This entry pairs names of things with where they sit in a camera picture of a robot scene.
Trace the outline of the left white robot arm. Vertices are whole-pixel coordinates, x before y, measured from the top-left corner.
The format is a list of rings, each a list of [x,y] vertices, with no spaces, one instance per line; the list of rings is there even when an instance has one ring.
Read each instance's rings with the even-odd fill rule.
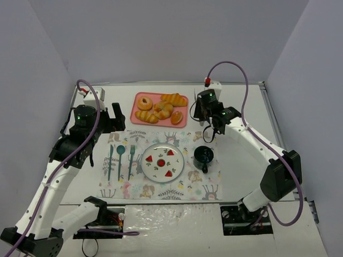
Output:
[[[113,103],[112,108],[113,118],[106,107],[95,103],[72,108],[74,126],[55,143],[33,200],[17,224],[1,233],[1,240],[12,247],[7,256],[15,250],[29,256],[58,256],[69,237],[88,223],[104,220],[107,203],[94,196],[60,220],[55,215],[72,180],[84,162],[92,159],[100,135],[125,130],[119,103]]]

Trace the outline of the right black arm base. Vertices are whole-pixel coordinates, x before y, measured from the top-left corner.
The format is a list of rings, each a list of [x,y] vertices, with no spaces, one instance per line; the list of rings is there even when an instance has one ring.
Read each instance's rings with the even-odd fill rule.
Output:
[[[241,206],[221,205],[221,220],[224,236],[272,235],[273,228],[266,207],[249,213]]]

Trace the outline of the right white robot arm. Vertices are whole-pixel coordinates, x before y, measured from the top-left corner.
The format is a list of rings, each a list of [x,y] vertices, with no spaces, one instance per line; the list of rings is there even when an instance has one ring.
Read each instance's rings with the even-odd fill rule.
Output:
[[[234,139],[266,168],[259,186],[241,199],[240,205],[252,213],[270,202],[278,202],[302,183],[299,154],[274,146],[252,128],[233,107],[225,108],[215,90],[198,93],[193,117],[208,122],[214,133]]]

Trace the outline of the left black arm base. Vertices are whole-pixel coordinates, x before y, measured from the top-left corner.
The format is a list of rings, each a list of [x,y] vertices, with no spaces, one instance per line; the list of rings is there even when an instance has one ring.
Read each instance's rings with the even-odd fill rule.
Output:
[[[106,230],[112,232],[123,232],[124,225],[124,208],[109,208],[105,214],[91,223],[88,223],[83,229],[86,230]],[[73,235],[72,239],[122,239],[123,235],[112,235],[94,231],[78,232]]]

